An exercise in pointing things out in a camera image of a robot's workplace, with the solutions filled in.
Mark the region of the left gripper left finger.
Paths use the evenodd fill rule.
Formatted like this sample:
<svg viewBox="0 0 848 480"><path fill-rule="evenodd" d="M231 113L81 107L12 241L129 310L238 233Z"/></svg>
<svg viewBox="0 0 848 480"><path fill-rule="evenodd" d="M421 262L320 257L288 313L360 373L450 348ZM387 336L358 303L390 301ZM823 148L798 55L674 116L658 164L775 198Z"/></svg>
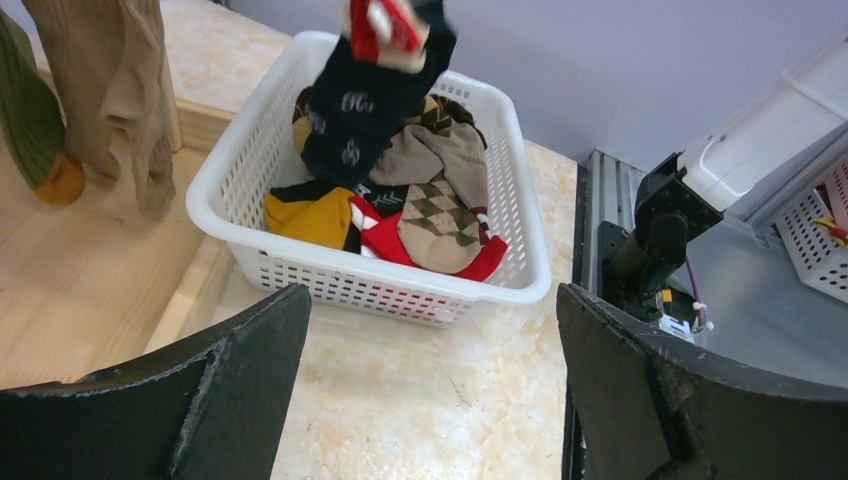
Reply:
<svg viewBox="0 0 848 480"><path fill-rule="evenodd" d="M5 479L267 479L310 319L306 287L73 383L1 393Z"/></svg>

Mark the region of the tan ribbed sock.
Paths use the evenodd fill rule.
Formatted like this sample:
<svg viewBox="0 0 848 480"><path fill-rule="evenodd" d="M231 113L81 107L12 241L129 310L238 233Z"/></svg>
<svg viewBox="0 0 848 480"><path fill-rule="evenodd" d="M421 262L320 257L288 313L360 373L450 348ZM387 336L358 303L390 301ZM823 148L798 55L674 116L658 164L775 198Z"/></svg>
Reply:
<svg viewBox="0 0 848 480"><path fill-rule="evenodd" d="M164 22L157 1L27 1L65 112L65 145L97 174L121 174L111 153L127 132L139 210L166 213L176 188L168 136Z"/></svg>

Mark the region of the olive striped sock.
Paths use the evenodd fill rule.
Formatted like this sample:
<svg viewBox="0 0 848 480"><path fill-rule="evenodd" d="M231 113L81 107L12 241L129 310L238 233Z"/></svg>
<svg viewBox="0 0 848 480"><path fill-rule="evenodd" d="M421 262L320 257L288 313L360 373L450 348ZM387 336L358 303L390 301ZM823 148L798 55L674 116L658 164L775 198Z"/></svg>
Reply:
<svg viewBox="0 0 848 480"><path fill-rule="evenodd" d="M65 206L83 192L80 161L65 150L65 124L53 91L39 75L31 42L1 14L1 131L21 177L43 203Z"/></svg>

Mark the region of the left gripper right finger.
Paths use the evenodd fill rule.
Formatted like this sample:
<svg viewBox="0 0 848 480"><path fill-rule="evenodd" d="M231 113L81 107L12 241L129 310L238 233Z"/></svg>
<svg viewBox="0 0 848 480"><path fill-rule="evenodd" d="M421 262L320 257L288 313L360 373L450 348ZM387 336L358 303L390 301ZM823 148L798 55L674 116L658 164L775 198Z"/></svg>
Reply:
<svg viewBox="0 0 848 480"><path fill-rule="evenodd" d="M843 479L847 392L726 358L576 284L557 318L597 479Z"/></svg>

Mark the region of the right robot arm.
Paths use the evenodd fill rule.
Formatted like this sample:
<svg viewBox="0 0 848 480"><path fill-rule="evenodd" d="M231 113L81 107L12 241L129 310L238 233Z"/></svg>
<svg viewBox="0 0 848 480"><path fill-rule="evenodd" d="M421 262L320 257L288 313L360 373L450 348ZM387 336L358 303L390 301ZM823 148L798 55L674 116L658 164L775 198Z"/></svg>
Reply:
<svg viewBox="0 0 848 480"><path fill-rule="evenodd" d="M669 279L690 268L688 244L720 223L761 180L847 122L847 34L841 32L749 107L642 178L634 226L602 259L601 296L666 331L712 327L699 289L672 310Z"/></svg>

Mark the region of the navy blue sock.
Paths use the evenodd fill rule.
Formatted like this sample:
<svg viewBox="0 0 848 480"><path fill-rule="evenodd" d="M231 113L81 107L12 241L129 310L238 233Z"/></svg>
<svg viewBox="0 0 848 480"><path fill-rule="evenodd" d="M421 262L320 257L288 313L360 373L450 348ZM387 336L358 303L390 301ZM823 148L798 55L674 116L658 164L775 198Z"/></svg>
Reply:
<svg viewBox="0 0 848 480"><path fill-rule="evenodd" d="M348 189L366 180L447 70L457 37L443 3L413 1L411 7L429 27L420 57L405 58L389 45L387 62L361 61L346 21L323 70L299 93L292 135L311 176Z"/></svg>

